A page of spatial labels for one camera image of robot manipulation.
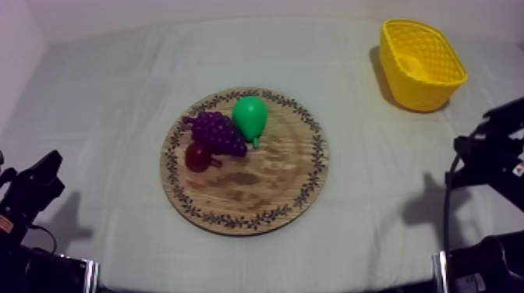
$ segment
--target plastic fruit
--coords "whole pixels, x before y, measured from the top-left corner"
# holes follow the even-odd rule
[[[258,148],[258,138],[267,121],[266,104],[258,97],[243,97],[233,107],[233,122],[244,138]]]
[[[191,124],[191,137],[206,146],[212,154],[245,157],[247,146],[228,116],[221,112],[201,112],[196,118],[184,117]]]
[[[191,143],[186,149],[186,166],[193,172],[206,171],[211,160],[211,152],[200,143]]]

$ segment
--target wood grain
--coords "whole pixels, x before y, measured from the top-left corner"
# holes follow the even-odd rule
[[[328,172],[328,145],[312,115],[295,100],[253,87],[205,97],[183,116],[220,111],[231,117],[235,102],[258,96],[269,110],[259,148],[244,158],[214,156],[222,163],[193,173],[184,163],[191,144],[181,121],[171,127],[161,152],[160,171],[166,196],[191,223],[223,235],[257,235],[297,218],[317,198]]]

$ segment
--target cable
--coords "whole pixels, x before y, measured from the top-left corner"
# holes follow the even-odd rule
[[[482,125],[479,125],[471,134],[468,136],[469,139],[472,139],[476,136],[476,134],[480,131]],[[451,288],[450,285],[450,254],[449,254],[449,205],[451,201],[451,180],[453,180],[453,175],[455,174],[455,170],[457,169],[457,165],[460,161],[460,154],[456,154],[455,158],[453,159],[451,163],[451,167],[449,168],[449,172],[445,178],[446,181],[446,190],[444,193],[444,227],[443,227],[443,233],[444,233],[444,255],[446,256],[446,274],[448,277],[446,277],[446,287],[448,287],[449,292],[454,293],[453,288]]]
[[[31,229],[31,230],[42,230],[42,231],[48,233],[48,235],[51,237],[51,240],[53,241],[53,250],[49,254],[55,254],[58,244],[56,242],[56,238],[53,235],[53,233],[51,233],[48,229],[46,229],[44,227],[41,227],[41,226],[37,226],[37,225],[30,225],[30,226],[28,226],[28,228]]]
[[[49,252],[49,251],[47,251],[45,249],[41,249],[41,248],[36,248],[35,250],[40,250],[42,252],[46,252],[46,253],[48,253],[48,255],[55,254],[56,249],[58,248],[58,244],[56,242],[56,238],[53,235],[53,233],[51,233],[48,229],[46,229],[44,227],[41,227],[41,226],[38,226],[38,225],[29,225],[27,227],[29,229],[31,229],[31,230],[42,230],[42,231],[48,233],[48,235],[51,236],[51,240],[53,241],[53,250],[52,251]],[[33,259],[34,259],[34,256],[31,256],[29,258],[29,261],[27,261],[26,268],[24,269],[24,273],[23,273],[23,285],[24,285],[26,293],[30,293],[30,291],[29,291],[29,283],[27,282],[27,279],[28,279],[27,276],[29,275],[29,269],[31,267],[31,263],[33,262]]]

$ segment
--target white wall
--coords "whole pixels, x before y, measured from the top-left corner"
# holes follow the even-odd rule
[[[51,42],[170,21],[265,16],[412,17],[503,41],[524,39],[523,0],[27,0]]]
[[[0,0],[0,132],[48,43],[23,0]]]

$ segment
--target grape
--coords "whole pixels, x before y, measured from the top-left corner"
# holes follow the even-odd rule
[[[202,144],[191,143],[186,149],[186,166],[193,172],[204,172],[211,165],[211,152]]]
[[[200,112],[196,118],[184,117],[191,124],[191,138],[203,144],[212,154],[245,157],[247,147],[242,135],[228,116],[221,112]]]

